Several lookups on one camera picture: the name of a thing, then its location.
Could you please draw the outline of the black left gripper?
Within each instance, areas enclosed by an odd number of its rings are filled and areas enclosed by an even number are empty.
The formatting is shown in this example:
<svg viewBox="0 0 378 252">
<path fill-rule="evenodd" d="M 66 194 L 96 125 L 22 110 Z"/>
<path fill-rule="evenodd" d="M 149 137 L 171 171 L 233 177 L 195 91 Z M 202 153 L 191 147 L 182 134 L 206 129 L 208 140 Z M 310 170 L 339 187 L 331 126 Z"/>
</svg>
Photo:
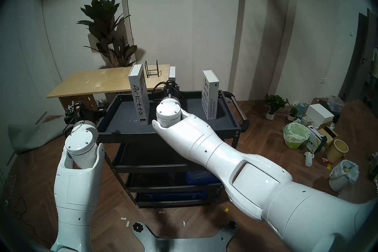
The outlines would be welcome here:
<svg viewBox="0 0 378 252">
<path fill-rule="evenodd" d="M 68 105 L 65 110 L 66 128 L 68 125 L 74 125 L 80 121 L 89 121 L 97 126 L 98 121 L 105 117 L 107 111 L 105 105 L 101 100 L 96 100 L 96 110 L 87 108 L 83 102 L 76 102 Z"/>
</svg>

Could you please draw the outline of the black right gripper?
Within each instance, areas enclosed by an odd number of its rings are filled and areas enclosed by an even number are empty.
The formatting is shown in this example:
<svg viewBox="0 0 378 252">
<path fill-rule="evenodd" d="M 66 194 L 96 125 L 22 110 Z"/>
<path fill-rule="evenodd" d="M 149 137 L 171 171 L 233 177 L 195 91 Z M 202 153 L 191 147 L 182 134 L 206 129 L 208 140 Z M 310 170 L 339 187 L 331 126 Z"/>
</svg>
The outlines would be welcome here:
<svg viewBox="0 0 378 252">
<path fill-rule="evenodd" d="M 163 87 L 162 99 L 175 98 L 181 99 L 181 91 L 179 85 L 174 80 L 167 80 Z"/>
</svg>

